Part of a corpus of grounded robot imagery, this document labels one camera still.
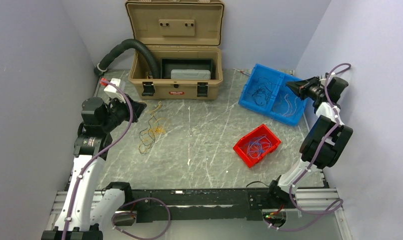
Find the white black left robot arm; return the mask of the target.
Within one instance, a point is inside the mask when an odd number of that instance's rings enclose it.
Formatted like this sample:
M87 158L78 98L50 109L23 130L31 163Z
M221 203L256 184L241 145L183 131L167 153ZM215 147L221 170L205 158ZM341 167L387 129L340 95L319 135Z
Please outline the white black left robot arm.
M91 97L82 103L71 181L60 215L51 230L42 233L43 240L101 240L107 218L117 209L132 206L133 194L127 182L111 182L106 196L93 207L97 179L107 160L113 141L111 132L122 122L136 123L147 104L129 96L124 101L112 98L105 103Z

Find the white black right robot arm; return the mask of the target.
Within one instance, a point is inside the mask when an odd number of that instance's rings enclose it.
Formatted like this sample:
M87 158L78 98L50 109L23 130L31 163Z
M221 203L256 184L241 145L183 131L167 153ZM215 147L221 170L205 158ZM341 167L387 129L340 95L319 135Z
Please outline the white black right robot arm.
M265 202L272 208L293 202L303 177L334 166L353 134L353 129L341 120L338 105L343 91L349 86L346 80L333 76L321 83L318 77L311 77L285 85L301 100L313 100L317 120L301 144L300 160L270 183Z

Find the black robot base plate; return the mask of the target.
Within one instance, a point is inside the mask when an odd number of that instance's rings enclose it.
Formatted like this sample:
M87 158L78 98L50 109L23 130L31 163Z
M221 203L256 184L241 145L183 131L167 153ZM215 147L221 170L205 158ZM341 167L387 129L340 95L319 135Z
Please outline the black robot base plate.
M137 223L154 221L245 219L294 209L289 199L274 196L267 187L207 189L134 189L117 210L132 212Z

